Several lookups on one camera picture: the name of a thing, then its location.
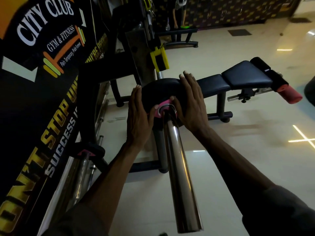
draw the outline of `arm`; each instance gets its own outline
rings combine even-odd
[[[254,167],[210,128],[201,88],[186,71],[180,80],[187,92],[187,110],[181,110],[176,97],[171,97],[180,121],[207,149],[243,215],[259,204],[264,190],[275,184]]]
[[[177,25],[177,21],[176,21],[176,17],[175,17],[175,9],[173,9],[173,19],[174,19],[174,28],[177,29],[178,25]]]
[[[131,166],[147,142],[153,127],[155,108],[149,118],[141,101],[141,86],[132,91],[127,120],[127,141],[109,165],[109,171],[102,173],[81,202],[89,206],[101,219],[109,232],[120,195]]]
[[[184,9],[183,24],[182,24],[182,26],[185,26],[185,18],[186,18],[186,7],[185,7],[185,9]]]

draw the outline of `rubber foot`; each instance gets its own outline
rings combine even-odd
[[[117,103],[117,104],[116,104],[116,106],[119,107],[119,108],[122,107],[122,106],[124,106],[124,105],[125,105],[124,102],[122,102],[122,103]]]
[[[161,172],[161,173],[165,174],[165,173],[167,173],[167,172],[168,172],[168,169],[159,169],[159,172]]]
[[[227,122],[229,122],[230,121],[230,118],[222,118],[222,119],[220,119],[222,122],[225,122],[225,123],[227,123]]]

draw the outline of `glossy white floor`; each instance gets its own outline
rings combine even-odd
[[[227,31],[239,28],[246,28],[252,35],[232,37]],[[315,22],[294,24],[277,19],[266,24],[200,31],[192,36],[199,41],[199,48],[166,51],[171,68],[164,71],[164,77],[178,78],[187,70],[199,79],[259,56],[303,94],[305,84],[315,75],[312,29]],[[121,95],[129,95],[135,84],[132,76],[119,79]],[[230,91],[227,96],[238,93]],[[210,97],[205,102],[208,113],[215,112],[216,98]],[[127,104],[117,108],[113,103],[106,113],[100,134],[105,136],[102,146],[108,162],[126,139],[127,111]],[[302,139],[293,125],[308,138],[315,138],[315,107],[306,99],[290,105],[277,93],[270,92],[246,104],[226,102],[226,111],[233,112],[231,121],[210,121],[211,127],[272,181],[315,208],[315,149],[308,142],[288,143]],[[180,133],[204,226],[203,232],[193,235],[248,235],[211,157],[185,127],[180,128]],[[152,146],[148,143],[136,161],[154,158]],[[168,173],[129,174],[110,235],[158,236],[162,232],[177,234]]]

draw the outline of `floor mat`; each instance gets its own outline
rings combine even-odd
[[[311,21],[307,18],[291,18],[289,19],[292,23],[310,23]]]
[[[232,36],[252,35],[246,29],[228,30]]]

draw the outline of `gym poster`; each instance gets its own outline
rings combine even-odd
[[[78,134],[78,66],[103,57],[93,0],[0,0],[0,235],[36,235]]]

